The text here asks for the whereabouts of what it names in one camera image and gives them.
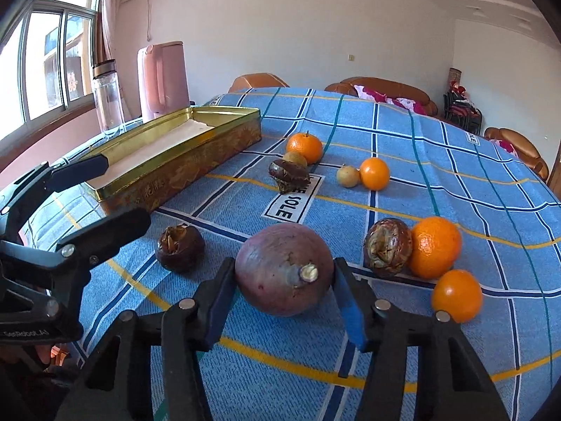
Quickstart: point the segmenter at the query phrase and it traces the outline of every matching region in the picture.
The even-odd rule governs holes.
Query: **dark brown fruit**
[[[310,228],[279,223],[244,242],[235,275],[243,297],[257,310],[292,316],[325,296],[333,279],[333,258]]]
[[[276,181],[281,195],[296,189],[306,189],[310,184],[310,174],[306,168],[280,158],[269,165],[269,175]]]
[[[364,239],[364,263],[381,278],[401,272],[412,251],[411,231],[397,218],[377,221]]]
[[[183,273],[194,269],[204,255],[205,241],[194,226],[168,226],[158,239],[156,259],[167,270]]]

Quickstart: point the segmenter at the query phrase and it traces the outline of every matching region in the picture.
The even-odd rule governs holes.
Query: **brown leather sofa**
[[[327,92],[342,93],[344,95],[358,96],[354,89],[355,85],[362,85],[366,88],[375,90],[388,98],[407,98],[420,102],[427,115],[436,116],[438,107],[431,101],[430,97],[422,90],[400,82],[387,81],[378,77],[350,77],[340,82],[328,85]]]
[[[271,73],[244,74],[236,77],[228,93],[237,92],[246,88],[263,87],[289,87],[289,85],[277,75]]]
[[[508,128],[489,127],[485,130],[486,139],[499,139],[508,141],[515,148],[518,157],[532,171],[534,171],[544,182],[549,177],[549,168],[541,157],[537,148],[526,137]]]

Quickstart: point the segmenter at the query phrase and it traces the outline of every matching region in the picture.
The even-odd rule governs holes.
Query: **pink container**
[[[138,51],[142,121],[189,107],[183,42],[150,44]]]

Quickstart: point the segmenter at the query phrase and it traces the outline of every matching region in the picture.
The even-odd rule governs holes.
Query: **window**
[[[93,102],[97,2],[36,0],[23,15],[0,53],[0,139]]]

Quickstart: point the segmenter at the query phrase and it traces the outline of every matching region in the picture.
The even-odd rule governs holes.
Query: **blue tablecloth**
[[[481,314],[462,329],[492,375],[512,419],[529,420],[561,374],[561,205],[524,164],[503,149],[436,119],[390,105],[313,89],[262,88],[217,97],[212,103],[259,108],[263,139],[196,181],[152,215],[146,236],[92,272],[83,292],[77,344],[85,358],[124,309],[158,312],[191,295],[226,256],[252,234],[279,220],[318,232],[334,256],[351,264],[380,297],[401,309],[431,314],[433,283],[400,274],[372,277],[363,267],[366,230],[385,216],[412,226],[441,215],[455,222],[464,246],[455,264],[482,285]],[[310,131],[325,145],[311,195],[288,216],[267,167],[284,153],[285,139]],[[96,146],[92,140],[67,157]],[[388,164],[392,179],[379,193],[336,183],[342,164],[358,167],[370,156]],[[39,248],[102,216],[72,188],[52,197],[25,232]],[[187,222],[207,242],[200,267],[182,278],[155,260],[166,226]],[[347,340],[333,295],[292,318],[274,318],[235,303],[223,337],[200,360],[217,420],[353,419],[370,356]],[[402,419],[412,419],[417,356],[408,355]],[[152,361],[156,419],[163,419],[162,361]]]

